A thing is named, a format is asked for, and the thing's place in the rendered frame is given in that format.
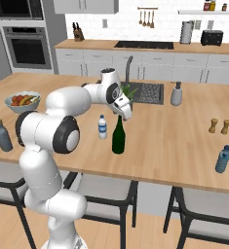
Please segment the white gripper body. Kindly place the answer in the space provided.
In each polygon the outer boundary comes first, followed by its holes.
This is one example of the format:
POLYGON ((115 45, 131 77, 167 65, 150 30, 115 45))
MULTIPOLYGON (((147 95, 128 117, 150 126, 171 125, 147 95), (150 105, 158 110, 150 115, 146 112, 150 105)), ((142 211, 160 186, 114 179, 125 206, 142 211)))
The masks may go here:
POLYGON ((122 95, 114 102, 115 113, 120 115, 124 120, 128 120, 132 117, 132 109, 129 99, 122 95))

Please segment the green plant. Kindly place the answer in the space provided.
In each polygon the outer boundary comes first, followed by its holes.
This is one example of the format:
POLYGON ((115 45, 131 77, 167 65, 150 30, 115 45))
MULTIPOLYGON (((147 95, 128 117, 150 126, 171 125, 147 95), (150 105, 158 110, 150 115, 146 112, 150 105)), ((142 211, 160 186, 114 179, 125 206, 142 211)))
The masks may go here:
POLYGON ((130 85, 122 86, 122 91, 124 95, 129 99, 129 101, 132 101, 134 99, 134 94, 137 91, 137 89, 131 89, 130 85))

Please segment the small clear plastic water bottle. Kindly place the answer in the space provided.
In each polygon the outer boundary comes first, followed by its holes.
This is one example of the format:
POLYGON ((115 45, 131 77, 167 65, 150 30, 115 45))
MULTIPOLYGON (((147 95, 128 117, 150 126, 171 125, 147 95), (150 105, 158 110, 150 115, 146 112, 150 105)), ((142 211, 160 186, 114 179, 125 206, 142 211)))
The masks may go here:
POLYGON ((105 139, 107 137, 106 120, 103 115, 99 117, 98 121, 98 137, 100 139, 105 139))

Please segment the dark green glass bottle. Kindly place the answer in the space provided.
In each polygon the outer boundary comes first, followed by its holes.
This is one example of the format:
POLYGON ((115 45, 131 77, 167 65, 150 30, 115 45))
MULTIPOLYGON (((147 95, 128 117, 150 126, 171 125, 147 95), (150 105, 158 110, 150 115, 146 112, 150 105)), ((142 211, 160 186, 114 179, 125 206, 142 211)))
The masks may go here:
POLYGON ((118 122, 112 135, 112 152, 123 154, 125 150, 126 133, 123 128, 122 117, 118 117, 118 122))

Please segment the grey sink tap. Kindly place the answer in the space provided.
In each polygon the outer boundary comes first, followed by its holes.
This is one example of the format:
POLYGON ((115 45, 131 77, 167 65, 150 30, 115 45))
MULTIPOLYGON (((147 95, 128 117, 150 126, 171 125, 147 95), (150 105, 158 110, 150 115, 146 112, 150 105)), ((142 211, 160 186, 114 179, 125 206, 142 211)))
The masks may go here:
POLYGON ((130 77, 130 68, 131 68, 131 63, 133 61, 133 56, 131 55, 129 58, 128 58, 128 61, 127 61, 127 65, 126 65, 126 85, 129 83, 129 77, 130 77))

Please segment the grey base cupboards run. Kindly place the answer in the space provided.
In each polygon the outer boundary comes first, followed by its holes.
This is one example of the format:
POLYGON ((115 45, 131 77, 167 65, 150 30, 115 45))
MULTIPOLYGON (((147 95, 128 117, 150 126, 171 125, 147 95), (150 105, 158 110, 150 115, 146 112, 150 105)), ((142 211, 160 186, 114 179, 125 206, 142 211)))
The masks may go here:
POLYGON ((56 49, 58 73, 98 77, 104 68, 114 68, 126 77, 130 56, 130 78, 229 85, 229 55, 199 53, 155 53, 56 49))

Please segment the grey soap dispenser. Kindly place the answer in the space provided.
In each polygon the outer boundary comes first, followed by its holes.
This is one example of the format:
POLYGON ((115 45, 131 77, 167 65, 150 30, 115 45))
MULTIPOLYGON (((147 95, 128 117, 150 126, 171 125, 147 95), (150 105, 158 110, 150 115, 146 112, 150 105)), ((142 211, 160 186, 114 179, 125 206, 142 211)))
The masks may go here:
POLYGON ((175 87, 172 89, 171 104, 173 106, 179 106, 181 102, 182 102, 181 82, 177 82, 175 87))

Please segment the black hob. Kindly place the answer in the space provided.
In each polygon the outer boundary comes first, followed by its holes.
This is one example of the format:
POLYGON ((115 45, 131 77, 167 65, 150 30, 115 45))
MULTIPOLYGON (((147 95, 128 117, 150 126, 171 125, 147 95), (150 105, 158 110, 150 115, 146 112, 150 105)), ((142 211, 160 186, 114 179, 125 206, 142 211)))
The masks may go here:
POLYGON ((114 48, 173 50, 173 42, 119 41, 114 48))

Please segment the knife block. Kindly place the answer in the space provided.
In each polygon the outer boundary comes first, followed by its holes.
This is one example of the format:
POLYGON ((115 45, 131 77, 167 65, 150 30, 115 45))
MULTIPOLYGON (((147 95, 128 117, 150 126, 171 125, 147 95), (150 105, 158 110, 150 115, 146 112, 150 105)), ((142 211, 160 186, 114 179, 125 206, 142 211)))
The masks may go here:
POLYGON ((74 34, 74 40, 76 42, 81 42, 84 40, 84 35, 82 32, 82 29, 79 27, 79 24, 77 22, 72 23, 73 27, 73 34, 74 34))

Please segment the bowl of fruit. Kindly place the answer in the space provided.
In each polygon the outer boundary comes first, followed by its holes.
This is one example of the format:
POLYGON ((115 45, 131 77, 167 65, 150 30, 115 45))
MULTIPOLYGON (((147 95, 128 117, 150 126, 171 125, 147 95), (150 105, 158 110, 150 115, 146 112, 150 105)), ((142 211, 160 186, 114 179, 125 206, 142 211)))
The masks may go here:
POLYGON ((41 95, 35 91, 21 91, 11 94, 5 99, 5 104, 15 113, 21 114, 26 111, 37 109, 41 95))

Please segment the grey-blue glass bottle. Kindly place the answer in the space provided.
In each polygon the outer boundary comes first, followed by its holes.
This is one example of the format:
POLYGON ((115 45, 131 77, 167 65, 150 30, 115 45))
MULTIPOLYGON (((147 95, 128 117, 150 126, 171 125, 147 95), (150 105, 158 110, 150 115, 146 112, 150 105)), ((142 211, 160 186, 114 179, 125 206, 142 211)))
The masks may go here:
POLYGON ((3 126, 2 119, 0 118, 0 148, 4 152, 13 150, 13 145, 9 136, 8 130, 3 126))

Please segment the microwave oven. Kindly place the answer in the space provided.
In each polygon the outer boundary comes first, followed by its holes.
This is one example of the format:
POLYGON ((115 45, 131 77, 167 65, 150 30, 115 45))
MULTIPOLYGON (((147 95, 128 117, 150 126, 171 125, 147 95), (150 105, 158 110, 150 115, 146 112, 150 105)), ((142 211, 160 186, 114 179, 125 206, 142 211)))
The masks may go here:
POLYGON ((0 0, 1 19, 42 20, 40 0, 0 0))

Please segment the rail with wooden utensils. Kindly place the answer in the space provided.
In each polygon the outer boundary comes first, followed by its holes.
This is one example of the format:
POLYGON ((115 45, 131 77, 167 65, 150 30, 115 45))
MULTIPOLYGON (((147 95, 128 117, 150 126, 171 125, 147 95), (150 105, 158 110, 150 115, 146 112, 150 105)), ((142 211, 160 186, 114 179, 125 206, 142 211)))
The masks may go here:
POLYGON ((155 12, 158 11, 157 7, 138 7, 139 10, 139 21, 138 23, 143 27, 154 28, 154 17, 155 12))

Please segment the grey wall cupboard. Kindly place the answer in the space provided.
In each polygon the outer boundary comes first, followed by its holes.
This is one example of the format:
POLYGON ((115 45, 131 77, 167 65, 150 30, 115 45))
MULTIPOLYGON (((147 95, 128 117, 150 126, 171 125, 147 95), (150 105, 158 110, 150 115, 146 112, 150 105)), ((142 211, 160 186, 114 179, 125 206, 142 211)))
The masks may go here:
POLYGON ((54 0, 57 14, 117 14, 119 0, 54 0))

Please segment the wall oven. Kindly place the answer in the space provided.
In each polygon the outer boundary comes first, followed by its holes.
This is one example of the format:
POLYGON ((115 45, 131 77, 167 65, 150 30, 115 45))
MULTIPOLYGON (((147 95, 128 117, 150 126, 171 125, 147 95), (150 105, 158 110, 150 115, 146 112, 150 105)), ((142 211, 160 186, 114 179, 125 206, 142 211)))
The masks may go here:
POLYGON ((44 27, 3 27, 15 68, 52 68, 44 27))

